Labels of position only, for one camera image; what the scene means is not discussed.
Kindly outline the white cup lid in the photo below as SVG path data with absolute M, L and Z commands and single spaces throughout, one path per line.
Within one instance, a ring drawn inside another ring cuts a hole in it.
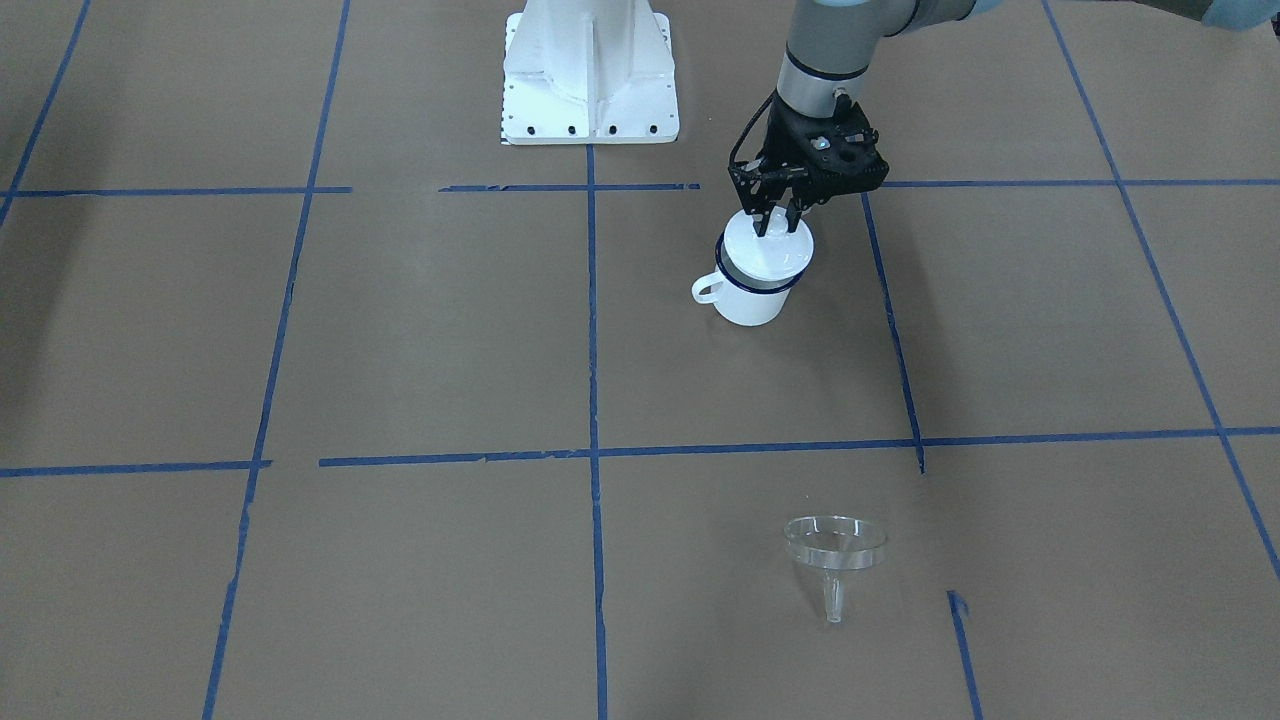
M 773 208 L 764 234 L 756 233 L 755 218 L 735 213 L 723 232 L 722 256 L 740 274 L 754 281 L 790 281 L 806 270 L 815 250 L 810 228 L 799 220 L 792 231 L 786 208 Z

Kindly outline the white enamel cup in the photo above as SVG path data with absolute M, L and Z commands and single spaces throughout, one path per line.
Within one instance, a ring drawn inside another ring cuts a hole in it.
M 716 245 L 716 269 L 694 281 L 690 292 L 695 302 L 712 305 L 733 324 L 764 325 L 778 316 L 810 260 L 812 255 L 805 256 L 799 270 L 781 281 L 759 281 L 733 265 L 724 234 L 721 234 Z

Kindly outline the white pedestal column base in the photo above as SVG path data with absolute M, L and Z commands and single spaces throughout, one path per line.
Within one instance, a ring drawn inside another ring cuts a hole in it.
M 648 1 L 527 1 L 504 29 L 500 140 L 672 143 L 669 18 Z

